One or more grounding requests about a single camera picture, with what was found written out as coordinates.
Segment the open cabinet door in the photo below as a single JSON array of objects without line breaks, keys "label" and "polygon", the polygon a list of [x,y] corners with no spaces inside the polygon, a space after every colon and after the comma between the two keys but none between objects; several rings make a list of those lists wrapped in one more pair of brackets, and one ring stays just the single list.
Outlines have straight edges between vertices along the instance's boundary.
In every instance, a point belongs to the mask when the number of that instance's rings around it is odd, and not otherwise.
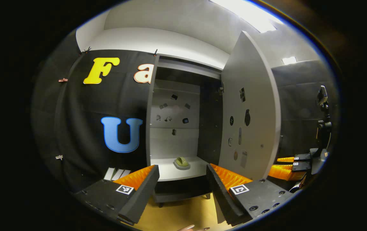
[{"label": "open cabinet door", "polygon": [[268,62],[247,32],[241,32],[221,80],[219,166],[253,180],[265,178],[279,145],[280,101]]}]

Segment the blue letter u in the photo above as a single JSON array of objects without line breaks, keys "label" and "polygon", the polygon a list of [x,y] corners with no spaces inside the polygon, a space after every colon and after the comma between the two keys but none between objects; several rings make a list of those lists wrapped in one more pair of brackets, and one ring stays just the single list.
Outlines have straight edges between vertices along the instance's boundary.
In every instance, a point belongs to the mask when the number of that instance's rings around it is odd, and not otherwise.
[{"label": "blue letter u", "polygon": [[118,141],[118,125],[121,120],[116,117],[103,117],[101,123],[104,125],[104,140],[106,146],[114,152],[132,152],[139,146],[139,126],[143,123],[142,120],[130,118],[126,120],[129,124],[130,142],[121,144]]}]

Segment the wooden floor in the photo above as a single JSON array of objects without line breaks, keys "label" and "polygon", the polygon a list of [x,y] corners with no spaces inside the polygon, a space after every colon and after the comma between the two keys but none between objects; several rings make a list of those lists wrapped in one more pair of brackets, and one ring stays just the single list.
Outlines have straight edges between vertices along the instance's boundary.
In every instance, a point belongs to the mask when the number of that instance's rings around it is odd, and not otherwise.
[{"label": "wooden floor", "polygon": [[210,231],[232,228],[226,221],[218,224],[213,194],[210,199],[198,196],[192,199],[164,203],[162,208],[149,199],[141,219],[133,227],[144,231],[176,231],[188,225],[195,229],[210,227]]}]

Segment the green mouse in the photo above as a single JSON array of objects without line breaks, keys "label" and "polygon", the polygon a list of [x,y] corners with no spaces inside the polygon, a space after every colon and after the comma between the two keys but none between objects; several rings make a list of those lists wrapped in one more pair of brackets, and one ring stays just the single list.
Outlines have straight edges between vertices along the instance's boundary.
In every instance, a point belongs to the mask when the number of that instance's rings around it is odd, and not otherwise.
[{"label": "green mouse", "polygon": [[189,164],[184,157],[178,157],[175,162],[181,167],[187,167]]}]

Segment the white ceiling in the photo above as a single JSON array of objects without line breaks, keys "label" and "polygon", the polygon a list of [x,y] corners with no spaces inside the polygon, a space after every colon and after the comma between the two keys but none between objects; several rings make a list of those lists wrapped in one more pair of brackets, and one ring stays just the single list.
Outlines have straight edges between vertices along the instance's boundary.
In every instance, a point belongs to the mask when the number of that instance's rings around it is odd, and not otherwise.
[{"label": "white ceiling", "polygon": [[259,33],[229,10],[208,0],[130,0],[110,10],[104,29],[156,28],[207,42],[230,54],[240,32],[256,41],[271,66],[284,57],[317,60],[318,55],[302,36],[286,24],[271,21],[275,31]]}]

